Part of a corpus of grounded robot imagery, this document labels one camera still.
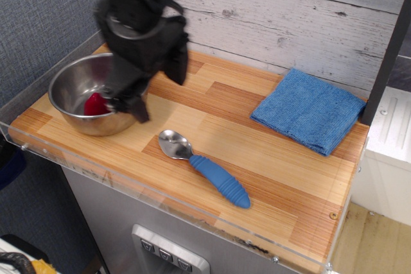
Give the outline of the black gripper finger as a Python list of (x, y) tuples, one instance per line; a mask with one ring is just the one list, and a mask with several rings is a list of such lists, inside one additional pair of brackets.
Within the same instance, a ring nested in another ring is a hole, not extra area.
[(188, 50), (186, 46), (172, 49), (168, 53), (163, 65), (162, 71), (171, 80), (178, 85), (183, 85), (186, 79), (188, 68)]
[(132, 115), (138, 122), (145, 123), (150, 119), (146, 107), (147, 90), (131, 89), (107, 99), (106, 107), (112, 112)]

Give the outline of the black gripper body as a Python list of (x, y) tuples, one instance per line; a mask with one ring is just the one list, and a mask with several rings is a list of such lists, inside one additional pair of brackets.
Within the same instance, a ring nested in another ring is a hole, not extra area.
[(168, 53), (188, 41), (183, 9), (174, 0), (101, 0), (95, 16), (112, 54), (150, 80)]

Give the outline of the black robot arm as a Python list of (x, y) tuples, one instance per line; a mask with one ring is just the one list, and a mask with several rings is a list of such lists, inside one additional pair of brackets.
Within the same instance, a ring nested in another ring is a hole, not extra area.
[(142, 91), (162, 71), (182, 85), (188, 67), (184, 9), (175, 0), (101, 0), (94, 16), (113, 56), (102, 96), (110, 111), (149, 120)]

